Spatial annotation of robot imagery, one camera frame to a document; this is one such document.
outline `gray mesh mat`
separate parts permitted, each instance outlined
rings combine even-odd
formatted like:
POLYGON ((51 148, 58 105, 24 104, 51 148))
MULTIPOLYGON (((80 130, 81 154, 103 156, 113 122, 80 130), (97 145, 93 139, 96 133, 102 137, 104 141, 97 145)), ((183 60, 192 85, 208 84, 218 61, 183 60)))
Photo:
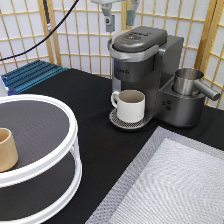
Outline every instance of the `gray mesh mat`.
POLYGON ((224 153, 222 151, 158 127, 136 158, 127 167, 114 187, 107 194, 105 199, 98 206, 96 211, 87 220, 86 224, 109 223, 113 213, 116 211, 125 195, 128 193, 165 138, 224 160, 224 153))
POLYGON ((19 154, 12 168, 27 166, 52 152, 69 130, 67 115, 60 108, 39 101, 0 104, 0 127, 12 131, 19 154))
POLYGON ((65 193, 74 175, 74 158, 68 153, 37 177, 0 188, 0 222, 25 218, 47 208, 65 193))
POLYGON ((223 170, 223 160, 165 139, 110 223, 223 223, 223 170))

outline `white mug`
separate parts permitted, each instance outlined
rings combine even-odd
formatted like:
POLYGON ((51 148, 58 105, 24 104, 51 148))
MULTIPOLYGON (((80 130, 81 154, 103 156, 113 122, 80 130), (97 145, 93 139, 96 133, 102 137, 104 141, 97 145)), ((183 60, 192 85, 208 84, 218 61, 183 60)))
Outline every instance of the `white mug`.
POLYGON ((111 102, 117 108, 117 117, 126 123, 136 123, 145 115, 145 95, 137 90, 113 92, 111 102))
POLYGON ((12 132, 0 128, 0 173, 11 169, 18 161, 18 153, 12 132))

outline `stainless steel pitcher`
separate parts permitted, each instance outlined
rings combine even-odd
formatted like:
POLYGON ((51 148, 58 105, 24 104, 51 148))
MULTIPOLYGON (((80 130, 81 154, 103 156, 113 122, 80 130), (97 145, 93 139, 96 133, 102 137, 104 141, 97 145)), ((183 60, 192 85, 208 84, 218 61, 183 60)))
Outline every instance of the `stainless steel pitcher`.
POLYGON ((212 101, 218 100, 220 98, 220 93, 205 85, 202 82, 203 77, 204 74, 198 69, 178 69, 175 72, 173 89, 177 93, 185 96, 193 96, 201 92, 212 101))

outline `coffee maker drip tray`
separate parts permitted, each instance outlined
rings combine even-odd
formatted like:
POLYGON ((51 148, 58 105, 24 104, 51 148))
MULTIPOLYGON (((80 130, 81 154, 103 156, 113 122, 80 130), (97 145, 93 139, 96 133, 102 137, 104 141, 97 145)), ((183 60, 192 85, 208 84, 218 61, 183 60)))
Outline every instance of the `coffee maker drip tray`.
POLYGON ((109 119, 110 122, 117 128, 122 129, 124 131, 137 131, 140 128, 143 128, 146 124, 149 123, 149 121, 153 118, 153 116, 149 115, 149 114, 145 114, 145 117, 136 123, 126 123, 124 121, 121 121, 118 117, 117 117, 117 109, 113 109, 110 112, 109 115, 109 119))

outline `black table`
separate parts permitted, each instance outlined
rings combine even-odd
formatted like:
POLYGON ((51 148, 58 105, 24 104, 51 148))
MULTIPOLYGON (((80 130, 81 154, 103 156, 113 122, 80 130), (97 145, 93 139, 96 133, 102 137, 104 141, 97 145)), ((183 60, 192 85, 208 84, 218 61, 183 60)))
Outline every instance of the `black table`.
POLYGON ((85 223, 158 126, 224 150, 224 111, 206 106, 194 128, 178 129, 153 120, 135 133, 115 129, 108 119, 111 86, 109 79, 70 69, 24 92, 63 101, 79 126, 81 184, 70 203, 47 224, 85 223))

